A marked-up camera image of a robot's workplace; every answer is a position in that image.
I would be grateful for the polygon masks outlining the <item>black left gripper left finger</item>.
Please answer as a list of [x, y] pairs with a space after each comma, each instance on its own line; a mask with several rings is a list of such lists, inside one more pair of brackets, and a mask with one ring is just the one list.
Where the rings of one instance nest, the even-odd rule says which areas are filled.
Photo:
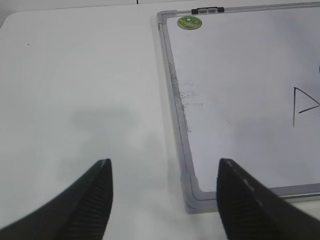
[[97, 161], [71, 186], [0, 230], [2, 240], [101, 240], [113, 204], [110, 159]]

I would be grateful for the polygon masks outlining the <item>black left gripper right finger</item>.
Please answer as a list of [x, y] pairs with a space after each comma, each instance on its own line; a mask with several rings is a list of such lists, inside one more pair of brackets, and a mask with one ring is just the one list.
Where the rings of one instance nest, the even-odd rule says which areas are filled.
[[320, 221], [262, 185], [234, 160], [222, 158], [217, 208], [229, 240], [318, 240]]

